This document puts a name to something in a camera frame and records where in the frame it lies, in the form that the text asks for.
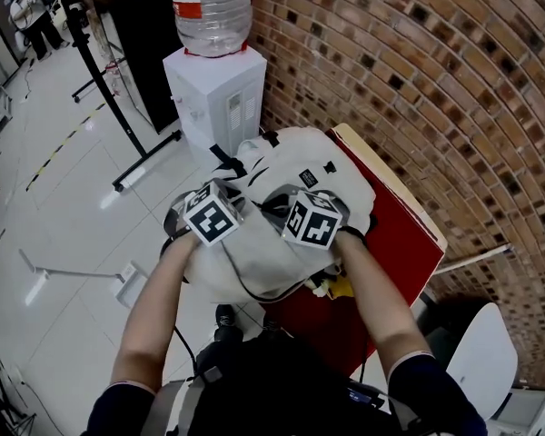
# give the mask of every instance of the dark blue sleeve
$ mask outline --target dark blue sleeve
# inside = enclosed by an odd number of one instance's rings
[[[430,355],[416,355],[400,363],[391,373],[389,394],[436,431],[487,435],[484,420],[458,383]]]
[[[107,388],[94,404],[83,436],[139,436],[155,396],[132,384]]]

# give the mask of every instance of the table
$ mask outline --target table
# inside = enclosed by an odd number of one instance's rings
[[[339,124],[328,135],[372,185],[377,225],[366,237],[368,248],[413,304],[444,256],[446,239],[396,174],[349,125]],[[263,308],[346,376],[375,351],[352,298],[318,298],[303,286]]]
[[[486,421],[507,397],[517,373],[517,352],[499,307],[484,305],[452,355],[446,372]]]

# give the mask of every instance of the person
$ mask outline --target person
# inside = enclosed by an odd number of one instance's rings
[[[142,434],[162,387],[183,271],[197,243],[193,233],[176,239],[155,267],[129,315],[111,385],[94,404],[84,436]],[[326,368],[270,319],[265,317],[259,337],[243,342],[232,307],[219,305],[218,330],[197,367],[205,381],[217,367],[220,379],[205,384],[187,434],[487,434],[461,388],[432,357],[410,308],[361,235],[339,231],[335,244],[389,394],[419,417],[409,427],[413,432],[402,432],[408,421],[402,421],[400,407],[389,414],[364,401],[348,378]]]
[[[46,50],[43,35],[54,50],[69,45],[53,26],[51,16],[41,0],[14,0],[10,5],[10,16],[16,28],[28,37],[39,61],[51,55]]]

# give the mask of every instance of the black and white cube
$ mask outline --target black and white cube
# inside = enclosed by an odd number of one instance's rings
[[[214,181],[185,200],[183,219],[208,247],[236,230],[242,217]]]
[[[282,237],[290,243],[329,249],[341,220],[342,214],[328,197],[299,191]]]

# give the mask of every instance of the white sleeve trim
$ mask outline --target white sleeve trim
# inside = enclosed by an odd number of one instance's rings
[[[403,357],[398,359],[393,364],[393,366],[390,368],[390,372],[388,373],[388,379],[387,379],[388,384],[390,384],[391,374],[395,371],[396,368],[398,368],[402,363],[406,362],[407,360],[411,359],[412,357],[417,357],[419,355],[430,355],[431,357],[433,357],[431,352],[427,352],[427,351],[415,351],[415,352],[407,353],[406,355],[404,355]]]
[[[107,386],[107,389],[113,388],[114,386],[119,386],[119,385],[122,385],[122,384],[126,384],[127,386],[135,386],[136,388],[141,388],[141,389],[143,389],[145,391],[150,392],[153,395],[157,394],[157,392],[155,392],[149,386],[146,386],[145,384],[141,384],[140,382],[137,382],[137,381],[118,381],[118,382],[114,382],[114,383],[110,384],[109,386]]]

